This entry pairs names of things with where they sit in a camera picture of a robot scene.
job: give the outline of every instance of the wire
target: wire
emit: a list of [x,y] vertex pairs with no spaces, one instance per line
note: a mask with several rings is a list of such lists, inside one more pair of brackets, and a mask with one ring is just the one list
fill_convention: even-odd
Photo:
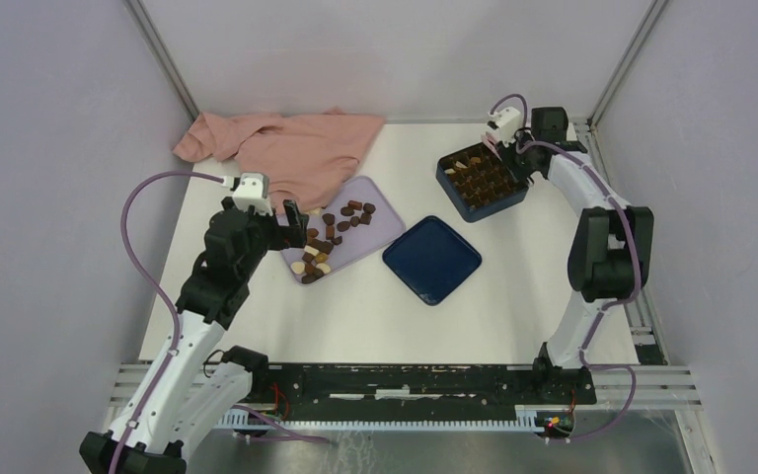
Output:
[[508,99],[518,99],[521,101],[521,106],[524,109],[524,116],[522,117],[524,119],[524,124],[521,125],[522,128],[527,128],[527,101],[524,99],[524,96],[521,94],[508,94],[498,100],[498,102],[495,103],[495,105],[490,109],[490,115],[493,115],[495,113],[495,109],[498,108],[501,104],[505,103]]
[[597,328],[600,327],[600,323],[603,321],[603,318],[605,317],[606,312],[615,306],[620,306],[622,304],[629,304],[635,301],[635,298],[637,298],[638,295],[641,293],[641,285],[643,284],[642,275],[641,275],[641,264],[640,264],[640,260],[638,259],[638,250],[635,248],[635,237],[632,234],[632,228],[630,227],[629,219],[626,217],[626,212],[623,211],[623,209],[618,204],[617,200],[612,197],[611,191],[603,183],[603,180],[597,175],[597,173],[594,172],[594,170],[590,166],[585,164],[582,160],[564,151],[564,149],[560,148],[557,145],[547,143],[544,141],[535,141],[535,140],[529,141],[521,148],[518,148],[518,144],[516,143],[517,153],[518,154],[524,153],[525,151],[527,151],[529,148],[533,146],[542,146],[550,150],[556,151],[557,153],[562,155],[563,158],[571,161],[571,163],[578,166],[580,170],[585,172],[585,174],[587,174],[588,177],[591,178],[591,181],[594,182],[594,184],[597,186],[597,188],[600,190],[600,192],[603,194],[606,200],[608,200],[609,204],[611,204],[611,206],[614,208],[615,212],[617,212],[618,217],[620,217],[620,221],[623,224],[623,231],[626,234],[626,246],[629,248],[629,256],[632,259],[632,269],[633,269],[634,280],[635,280],[635,286],[632,289],[632,294],[630,294],[629,297],[626,299],[610,301],[600,307],[600,311],[597,313],[597,316],[594,317],[594,322],[591,323],[591,327],[588,329],[588,334],[585,336],[585,341],[582,342],[582,346],[579,348],[579,361],[582,363],[582,365],[585,365],[589,370],[625,369],[626,371],[628,371],[630,378],[632,379],[632,385],[629,388],[629,396],[627,397],[626,402],[623,404],[623,408],[621,408],[621,410],[617,413],[617,415],[615,415],[615,418],[611,422],[606,424],[605,426],[598,428],[597,430],[594,430],[593,432],[589,432],[586,434],[579,434],[568,440],[551,439],[551,441],[572,442],[572,441],[578,441],[578,440],[591,439],[597,435],[600,435],[606,432],[607,430],[611,429],[612,427],[620,423],[620,421],[623,419],[623,416],[626,414],[626,412],[629,411],[629,407],[632,406],[632,402],[635,400],[635,387],[638,384],[638,378],[635,375],[635,371],[632,369],[631,365],[591,364],[591,363],[588,363],[587,360],[585,360],[585,351],[588,350],[588,346],[591,344],[591,340],[594,339],[594,335],[597,333]]
[[201,371],[204,373],[204,378],[210,378],[210,375],[207,373],[207,363],[210,362],[210,358],[213,356],[216,356],[219,353],[225,354],[225,351],[222,351],[221,349],[217,349],[216,351],[210,353],[210,355],[204,360],[204,362],[201,363]]
[[233,408],[238,408],[240,410],[246,411],[252,416],[258,418],[263,423],[274,428],[275,430],[278,430],[279,432],[286,434],[286,436],[278,436],[278,437],[247,437],[246,439],[249,441],[252,441],[252,442],[304,441],[304,442],[312,442],[315,444],[331,444],[332,443],[332,441],[322,436],[307,436],[304,434],[298,434],[288,428],[284,428],[281,425],[270,420],[266,415],[258,412],[257,410],[246,407],[245,405],[234,405]]
[[161,380],[164,372],[167,371],[167,366],[170,364],[170,360],[173,357],[172,353],[174,353],[178,348],[179,339],[181,337],[182,322],[179,318],[179,313],[176,311],[176,306],[173,304],[170,296],[168,296],[167,293],[161,288],[161,285],[158,284],[158,281],[149,275],[149,272],[147,272],[144,266],[141,265],[140,261],[135,255],[135,252],[132,250],[132,243],[129,241],[128,228],[129,210],[132,208],[132,203],[135,201],[135,198],[137,198],[138,194],[150,184],[155,183],[156,181],[163,178],[168,178],[170,176],[188,176],[192,178],[202,178],[204,180],[209,180],[216,183],[222,183],[223,181],[222,178],[206,175],[204,173],[197,173],[195,171],[166,171],[164,173],[159,173],[157,175],[151,176],[141,182],[141,184],[132,190],[132,192],[129,194],[129,197],[126,199],[126,202],[123,204],[123,212],[120,214],[120,237],[123,239],[123,248],[126,249],[126,255],[129,257],[129,260],[132,262],[132,264],[135,265],[135,268],[138,270],[141,276],[147,280],[150,286],[152,286],[152,289],[158,293],[158,296],[160,296],[161,300],[164,301],[164,304],[167,305],[167,309],[170,310],[170,315],[173,317],[173,336],[170,342],[170,349],[164,354],[164,359],[158,366],[158,370],[156,370],[155,376],[152,378],[152,381],[150,381],[149,385],[147,385],[146,389],[144,390],[140,401],[132,412],[132,418],[129,419],[130,423],[126,424],[126,428],[123,430],[123,434],[120,436],[120,440],[117,442],[117,446],[114,448],[114,453],[112,454],[112,463],[109,466],[109,474],[114,474],[117,472],[117,463],[120,461],[120,454],[123,452],[123,447],[126,445],[126,441],[129,439],[129,435],[132,433],[131,425],[134,425],[137,423],[138,419],[140,419],[141,413],[149,401],[149,397],[155,391],[155,387],[158,386],[158,382]]

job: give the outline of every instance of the pink cloth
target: pink cloth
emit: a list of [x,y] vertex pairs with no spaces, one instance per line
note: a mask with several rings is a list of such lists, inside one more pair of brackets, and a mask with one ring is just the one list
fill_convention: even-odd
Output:
[[294,199],[307,211],[335,197],[384,123],[379,116],[350,116],[338,108],[288,118],[203,113],[173,153],[193,163],[210,155],[219,161],[235,156],[243,172],[268,176],[268,195],[278,212],[285,199]]

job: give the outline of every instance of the dark blue tray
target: dark blue tray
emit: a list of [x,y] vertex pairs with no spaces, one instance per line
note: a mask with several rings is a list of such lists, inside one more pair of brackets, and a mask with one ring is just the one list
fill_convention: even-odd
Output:
[[481,254],[451,227],[430,215],[385,249],[382,260],[430,306],[481,265]]

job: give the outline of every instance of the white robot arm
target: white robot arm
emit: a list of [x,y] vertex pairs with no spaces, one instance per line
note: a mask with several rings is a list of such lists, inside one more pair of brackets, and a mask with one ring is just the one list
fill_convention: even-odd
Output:
[[233,194],[210,219],[205,250],[176,302],[178,324],[109,431],[88,433],[80,445],[92,474],[184,473],[205,435],[234,403],[246,398],[252,374],[267,365],[265,355],[234,347],[185,403],[193,378],[248,298],[248,281],[263,256],[269,250],[306,245],[308,217],[286,201],[289,225],[279,225],[265,175],[245,173],[222,184]]
[[[531,175],[541,173],[579,215],[568,256],[568,280],[574,292],[559,328],[542,351],[554,366],[582,367],[601,323],[598,315],[646,283],[652,212],[648,207],[632,207],[615,193],[591,165],[581,145],[566,141],[569,124],[565,110],[534,109],[529,129],[519,126],[526,120],[522,121],[521,112],[513,108],[491,117],[483,142],[513,177],[529,184]],[[629,227],[631,240],[624,226]],[[638,261],[637,268],[633,260]]]

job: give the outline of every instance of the white wall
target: white wall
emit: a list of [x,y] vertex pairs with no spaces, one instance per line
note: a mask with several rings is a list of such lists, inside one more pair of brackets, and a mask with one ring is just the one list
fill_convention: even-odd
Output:
[[[143,178],[181,168],[189,125],[120,1],[0,1],[0,473],[83,472],[152,295],[118,235]],[[160,273],[186,187],[136,205]]]
[[144,0],[206,112],[482,119],[521,92],[587,117],[649,0]]
[[671,2],[599,131],[655,212],[648,287],[724,472],[758,472],[758,2]]

